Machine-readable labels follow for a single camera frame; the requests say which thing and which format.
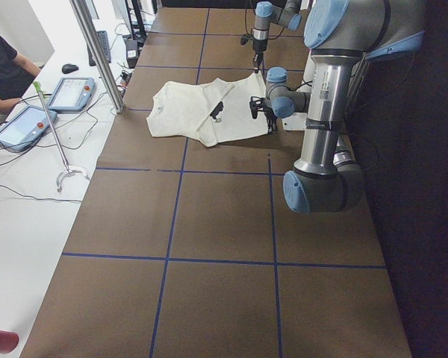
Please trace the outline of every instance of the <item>person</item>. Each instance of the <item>person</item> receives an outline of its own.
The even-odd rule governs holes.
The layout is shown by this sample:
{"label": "person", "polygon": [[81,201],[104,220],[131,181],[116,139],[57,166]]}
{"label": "person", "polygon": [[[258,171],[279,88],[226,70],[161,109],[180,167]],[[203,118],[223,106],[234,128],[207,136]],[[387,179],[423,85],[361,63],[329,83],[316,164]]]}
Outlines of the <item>person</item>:
{"label": "person", "polygon": [[0,36],[0,114],[8,114],[40,69]]}

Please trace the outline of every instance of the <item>small logo on shirt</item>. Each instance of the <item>small logo on shirt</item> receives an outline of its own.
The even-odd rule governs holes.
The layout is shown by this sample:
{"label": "small logo on shirt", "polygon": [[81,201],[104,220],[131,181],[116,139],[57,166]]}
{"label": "small logo on shirt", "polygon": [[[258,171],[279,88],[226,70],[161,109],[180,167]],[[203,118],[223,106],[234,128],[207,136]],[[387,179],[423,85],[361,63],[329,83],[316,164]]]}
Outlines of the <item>small logo on shirt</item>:
{"label": "small logo on shirt", "polygon": [[211,114],[209,116],[211,116],[214,120],[214,123],[220,123],[223,121],[223,119],[221,117],[218,117],[219,113],[224,109],[224,104],[223,102],[219,102],[216,106],[216,108],[214,108],[214,110],[211,112]]}

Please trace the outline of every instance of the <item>metal pole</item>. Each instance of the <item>metal pole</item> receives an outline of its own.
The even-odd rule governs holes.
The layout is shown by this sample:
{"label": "metal pole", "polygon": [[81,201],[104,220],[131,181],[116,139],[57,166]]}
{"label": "metal pole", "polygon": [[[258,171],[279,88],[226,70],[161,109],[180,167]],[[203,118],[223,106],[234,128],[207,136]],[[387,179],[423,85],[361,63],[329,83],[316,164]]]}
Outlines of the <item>metal pole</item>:
{"label": "metal pole", "polygon": [[98,35],[96,35],[95,25],[91,19],[90,12],[84,0],[69,0],[75,12],[76,19],[83,32],[84,39],[90,48],[93,59],[98,67],[98,72],[105,84],[108,95],[113,102],[117,113],[121,113],[125,108],[125,103],[122,101],[121,94],[116,87],[113,74],[103,53],[102,47],[99,45]]}
{"label": "metal pole", "polygon": [[50,129],[52,130],[53,137],[55,138],[55,142],[57,143],[58,151],[60,152],[61,160],[63,161],[63,164],[65,165],[65,170],[69,170],[68,160],[66,158],[65,152],[63,151],[63,148],[61,147],[60,138],[58,138],[58,134],[55,129],[55,125],[53,124],[53,120],[50,118],[50,112],[49,112],[48,106],[46,105],[45,97],[43,97],[43,92],[42,92],[42,89],[40,88],[40,82],[35,81],[35,82],[33,82],[33,85],[35,86],[35,90],[38,93],[38,98],[40,99],[43,110],[45,111],[45,115],[46,115],[46,118],[48,119]]}

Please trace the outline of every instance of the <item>keyboard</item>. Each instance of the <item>keyboard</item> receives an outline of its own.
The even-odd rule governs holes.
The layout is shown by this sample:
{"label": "keyboard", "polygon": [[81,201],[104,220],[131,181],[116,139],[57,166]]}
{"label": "keyboard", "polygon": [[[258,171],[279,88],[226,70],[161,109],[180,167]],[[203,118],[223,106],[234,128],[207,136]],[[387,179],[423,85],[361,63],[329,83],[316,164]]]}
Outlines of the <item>keyboard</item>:
{"label": "keyboard", "polygon": [[[111,50],[110,50],[110,43],[108,42],[108,34],[106,33],[106,31],[97,31],[96,34],[98,35],[98,40],[103,48],[105,57],[108,60],[108,63],[110,63],[111,62]],[[96,66],[96,62],[93,59],[93,56],[91,54],[89,47],[88,47],[88,63],[90,64],[90,66]]]}

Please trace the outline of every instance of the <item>green handle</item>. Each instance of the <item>green handle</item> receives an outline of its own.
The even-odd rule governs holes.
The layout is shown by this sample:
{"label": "green handle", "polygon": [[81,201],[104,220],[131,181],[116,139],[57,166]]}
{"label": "green handle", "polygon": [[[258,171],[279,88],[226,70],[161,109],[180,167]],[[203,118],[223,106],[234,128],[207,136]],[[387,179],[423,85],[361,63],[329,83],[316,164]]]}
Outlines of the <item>green handle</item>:
{"label": "green handle", "polygon": [[40,82],[35,81],[35,82],[33,82],[33,85],[35,86],[35,90],[36,90],[37,92],[42,92],[42,89],[41,89],[41,87],[40,87]]}

